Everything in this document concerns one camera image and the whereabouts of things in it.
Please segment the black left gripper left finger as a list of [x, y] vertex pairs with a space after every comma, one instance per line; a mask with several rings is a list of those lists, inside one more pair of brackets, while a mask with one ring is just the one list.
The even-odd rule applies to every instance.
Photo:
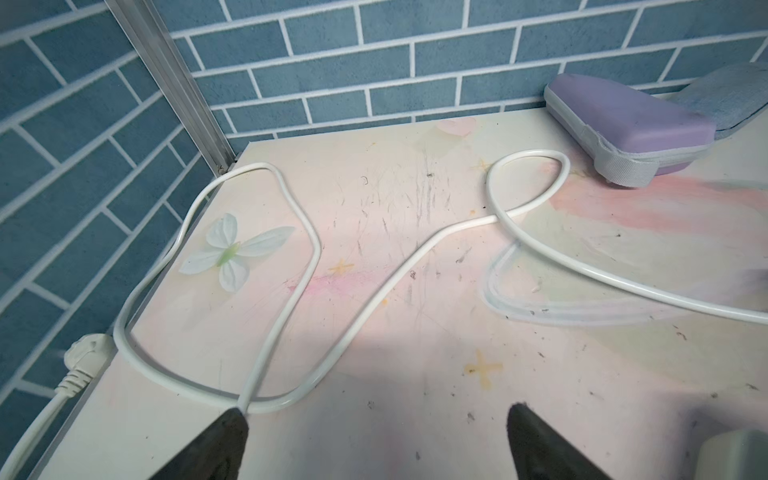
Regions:
[[248, 433], [243, 413], [238, 408], [228, 409], [151, 479], [237, 479]]

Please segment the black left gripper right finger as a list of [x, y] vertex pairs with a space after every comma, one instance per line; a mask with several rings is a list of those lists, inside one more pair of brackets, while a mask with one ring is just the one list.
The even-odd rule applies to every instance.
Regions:
[[511, 406], [506, 431], [518, 479], [609, 479], [525, 403]]

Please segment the blue top kitchen scale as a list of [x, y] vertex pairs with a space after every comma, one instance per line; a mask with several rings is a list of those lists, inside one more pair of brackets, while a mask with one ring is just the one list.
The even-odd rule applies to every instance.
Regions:
[[767, 480], [767, 434], [742, 429], [719, 434], [701, 447], [695, 480]]

